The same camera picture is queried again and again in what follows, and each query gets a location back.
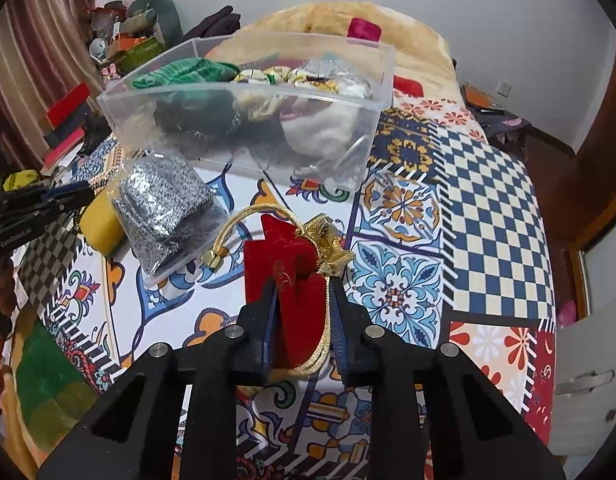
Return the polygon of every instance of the plastic bag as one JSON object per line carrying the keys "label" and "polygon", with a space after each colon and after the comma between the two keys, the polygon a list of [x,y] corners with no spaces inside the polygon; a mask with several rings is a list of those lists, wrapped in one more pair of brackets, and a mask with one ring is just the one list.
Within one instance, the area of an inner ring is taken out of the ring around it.
{"label": "plastic bag", "polygon": [[107,192],[148,287],[203,253],[228,217],[181,155],[127,159]]}

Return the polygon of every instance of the person's hand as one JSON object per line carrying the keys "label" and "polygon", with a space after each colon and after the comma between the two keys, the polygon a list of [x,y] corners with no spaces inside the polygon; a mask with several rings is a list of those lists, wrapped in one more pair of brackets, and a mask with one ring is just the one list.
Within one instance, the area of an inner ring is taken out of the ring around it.
{"label": "person's hand", "polygon": [[16,306],[13,272],[12,260],[2,258],[0,260],[0,311],[8,317],[14,312]]}

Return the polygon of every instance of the blue and white checkered pattern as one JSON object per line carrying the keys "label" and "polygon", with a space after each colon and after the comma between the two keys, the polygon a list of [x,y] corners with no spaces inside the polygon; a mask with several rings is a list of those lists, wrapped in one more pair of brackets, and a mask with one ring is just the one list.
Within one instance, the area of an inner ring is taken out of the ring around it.
{"label": "blue and white checkered pattern", "polygon": [[453,212],[454,309],[554,317],[544,222],[523,163],[437,128]]}

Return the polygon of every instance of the gray checkered fabric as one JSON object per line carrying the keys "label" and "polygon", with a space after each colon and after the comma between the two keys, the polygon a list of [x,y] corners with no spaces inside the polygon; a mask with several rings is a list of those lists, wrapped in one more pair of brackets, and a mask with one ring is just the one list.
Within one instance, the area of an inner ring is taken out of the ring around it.
{"label": "gray checkered fabric", "polygon": [[452,203],[454,309],[554,317],[544,223],[523,163],[437,129]]}
{"label": "gray checkered fabric", "polygon": [[72,216],[62,215],[48,225],[45,233],[28,245],[18,276],[30,302],[45,307],[62,291],[68,268],[83,242],[73,228]]}

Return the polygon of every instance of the wooden door frame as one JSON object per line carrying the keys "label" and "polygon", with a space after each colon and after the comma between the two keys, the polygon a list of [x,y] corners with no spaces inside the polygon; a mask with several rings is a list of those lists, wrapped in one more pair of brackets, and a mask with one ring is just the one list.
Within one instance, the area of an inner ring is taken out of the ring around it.
{"label": "wooden door frame", "polygon": [[591,250],[616,225],[616,196],[612,202],[595,218],[576,240],[568,246],[568,259],[575,283],[577,316],[582,319],[590,314],[590,297],[586,279],[584,255]]}

